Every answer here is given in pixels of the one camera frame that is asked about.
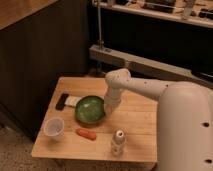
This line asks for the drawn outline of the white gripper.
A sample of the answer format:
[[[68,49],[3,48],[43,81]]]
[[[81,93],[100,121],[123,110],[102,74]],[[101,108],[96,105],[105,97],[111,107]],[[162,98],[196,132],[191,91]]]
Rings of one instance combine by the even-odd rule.
[[[104,97],[104,111],[106,116],[110,116],[115,109],[120,105],[120,99],[113,99],[109,96]]]

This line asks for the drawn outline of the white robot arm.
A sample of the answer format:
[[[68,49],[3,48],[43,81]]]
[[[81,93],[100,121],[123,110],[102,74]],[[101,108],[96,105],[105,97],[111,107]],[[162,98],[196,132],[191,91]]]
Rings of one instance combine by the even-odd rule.
[[[123,68],[106,74],[105,111],[125,90],[157,102],[155,171],[213,171],[213,90],[187,81],[133,78]]]

